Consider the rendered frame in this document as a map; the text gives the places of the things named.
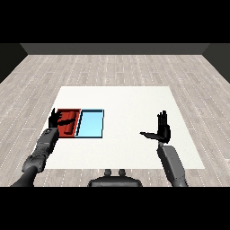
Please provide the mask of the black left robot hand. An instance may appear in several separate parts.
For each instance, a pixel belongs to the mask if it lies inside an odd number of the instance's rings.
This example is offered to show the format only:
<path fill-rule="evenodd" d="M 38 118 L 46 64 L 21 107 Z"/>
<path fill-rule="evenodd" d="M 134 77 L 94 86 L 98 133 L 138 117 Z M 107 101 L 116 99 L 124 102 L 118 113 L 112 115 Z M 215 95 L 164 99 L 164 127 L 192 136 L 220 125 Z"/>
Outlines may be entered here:
<path fill-rule="evenodd" d="M 62 113 L 60 111 L 52 110 L 51 115 L 49 116 L 49 128 L 68 125 L 74 121 L 75 119 L 62 120 Z"/>

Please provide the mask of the light blue shallow open box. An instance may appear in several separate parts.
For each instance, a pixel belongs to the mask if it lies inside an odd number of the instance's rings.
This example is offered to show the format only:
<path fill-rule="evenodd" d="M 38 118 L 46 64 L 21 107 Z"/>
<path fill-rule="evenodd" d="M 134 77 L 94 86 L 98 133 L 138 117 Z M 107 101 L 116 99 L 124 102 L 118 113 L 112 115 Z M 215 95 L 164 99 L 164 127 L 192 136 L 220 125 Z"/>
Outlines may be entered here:
<path fill-rule="evenodd" d="M 103 109 L 82 109 L 75 129 L 76 138 L 102 138 Z"/>

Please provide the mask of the dark grey robot body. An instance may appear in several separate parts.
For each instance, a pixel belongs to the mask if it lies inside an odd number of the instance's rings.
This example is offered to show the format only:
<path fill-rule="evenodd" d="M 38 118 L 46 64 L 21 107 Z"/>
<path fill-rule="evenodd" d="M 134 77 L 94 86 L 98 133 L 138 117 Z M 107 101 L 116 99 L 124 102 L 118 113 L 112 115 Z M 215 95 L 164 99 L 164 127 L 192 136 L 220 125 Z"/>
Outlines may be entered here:
<path fill-rule="evenodd" d="M 106 169 L 102 177 L 90 180 L 88 187 L 142 187 L 142 182 L 128 177 L 124 169 L 119 169 L 118 176 L 112 176 L 111 169 Z"/>

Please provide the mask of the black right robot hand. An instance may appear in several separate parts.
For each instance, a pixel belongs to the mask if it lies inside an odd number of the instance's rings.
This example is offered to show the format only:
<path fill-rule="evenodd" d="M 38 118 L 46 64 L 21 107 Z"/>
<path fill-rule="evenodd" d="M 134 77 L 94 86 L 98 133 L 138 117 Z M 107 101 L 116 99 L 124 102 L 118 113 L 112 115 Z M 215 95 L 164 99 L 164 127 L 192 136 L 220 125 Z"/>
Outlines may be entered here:
<path fill-rule="evenodd" d="M 168 144 L 171 139 L 171 129 L 167 123 L 167 113 L 162 111 L 157 115 L 158 118 L 158 130 L 157 133 L 140 132 L 146 138 L 155 139 L 161 143 Z"/>

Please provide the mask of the red shallow open box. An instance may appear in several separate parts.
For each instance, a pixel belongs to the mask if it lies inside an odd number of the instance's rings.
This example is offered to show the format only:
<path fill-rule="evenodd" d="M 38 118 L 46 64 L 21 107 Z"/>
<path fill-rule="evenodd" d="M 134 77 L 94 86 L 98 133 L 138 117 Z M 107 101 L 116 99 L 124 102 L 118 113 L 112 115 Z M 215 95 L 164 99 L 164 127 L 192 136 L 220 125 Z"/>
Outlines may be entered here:
<path fill-rule="evenodd" d="M 72 135 L 64 134 L 65 125 L 57 127 L 60 138 L 74 138 L 81 110 L 80 109 L 58 109 L 58 111 L 62 113 L 62 120 L 66 120 L 68 118 L 68 114 L 70 111 L 75 111 L 77 113 L 76 119 L 75 119 L 74 133 Z"/>

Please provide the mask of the small red can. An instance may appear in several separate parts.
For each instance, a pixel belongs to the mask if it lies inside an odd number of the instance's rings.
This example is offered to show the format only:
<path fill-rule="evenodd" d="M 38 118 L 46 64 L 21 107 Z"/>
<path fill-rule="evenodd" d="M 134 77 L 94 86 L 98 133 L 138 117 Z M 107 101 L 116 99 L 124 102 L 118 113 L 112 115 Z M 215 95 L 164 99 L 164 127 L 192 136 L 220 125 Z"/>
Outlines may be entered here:
<path fill-rule="evenodd" d="M 72 135 L 74 133 L 76 115 L 77 113 L 75 111 L 69 112 L 64 129 L 65 135 Z"/>

